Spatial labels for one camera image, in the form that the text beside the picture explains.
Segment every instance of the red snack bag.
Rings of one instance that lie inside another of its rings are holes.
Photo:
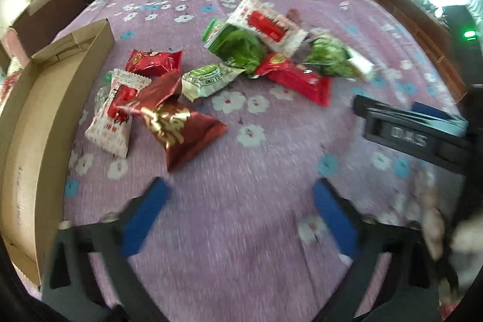
[[[148,78],[161,77],[171,70],[181,72],[182,56],[183,51],[177,53],[144,53],[135,49],[127,61],[125,70]]]
[[[181,89],[181,74],[170,71],[134,99],[116,105],[122,112],[144,117],[146,127],[164,146],[168,172],[190,161],[226,132],[226,125],[218,119],[178,103]]]
[[[330,106],[332,79],[322,77],[304,65],[295,65],[281,54],[267,55],[253,75],[266,75],[272,81],[299,92],[320,106]]]

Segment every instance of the candy wrapper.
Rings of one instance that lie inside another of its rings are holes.
[[[191,70],[181,78],[183,95],[190,101],[195,101],[199,97],[208,97],[223,89],[243,72],[243,69],[228,67],[223,63]]]
[[[126,71],[144,75],[148,78],[160,77],[168,71],[181,72],[181,57],[183,51],[177,53],[144,53],[134,50],[126,64]]]
[[[268,55],[255,74],[266,75],[272,81],[299,92],[318,105],[330,105],[331,78],[322,77],[304,65],[295,65],[281,54]]]
[[[203,41],[205,48],[224,64],[243,69],[249,77],[267,55],[265,46],[255,36],[216,18],[206,28]]]
[[[178,102],[181,75],[170,71],[138,96],[116,105],[121,112],[144,117],[146,127],[166,151],[166,167],[173,172],[226,132],[218,119]]]
[[[287,57],[294,54],[308,35],[307,31],[259,0],[242,0],[226,22],[247,29],[260,37],[273,52]]]
[[[348,47],[342,41],[323,33],[312,39],[312,51],[303,64],[330,77],[352,78],[357,74],[349,62],[351,57]]]
[[[118,111],[115,105],[135,97],[150,83],[149,78],[115,69],[109,96],[85,131],[85,136],[105,151],[126,158],[132,118]]]

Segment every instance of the purple bedsheet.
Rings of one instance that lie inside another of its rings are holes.
[[[372,0],[261,0],[279,12],[297,8],[306,29],[322,27],[380,68],[372,83],[334,79],[332,105],[319,107],[267,79],[238,78],[195,102],[228,132],[168,175],[163,148],[142,122],[133,123],[126,160],[84,137],[98,83],[85,104],[69,162],[66,219],[96,222],[136,197],[155,176],[172,186],[141,254],[130,263],[172,322],[310,321],[351,261],[329,233],[303,242],[298,225],[315,208],[311,188],[327,176],[363,213],[403,225],[418,219],[415,183],[431,166],[366,141],[352,97],[391,105],[414,100],[455,111],[438,73],[411,35]],[[101,76],[124,65],[133,49],[184,49],[183,69],[219,62],[200,37],[213,17],[240,0],[97,0],[59,36],[107,18],[116,44]],[[93,257],[109,304],[115,294]],[[383,267],[361,312],[375,299]]]

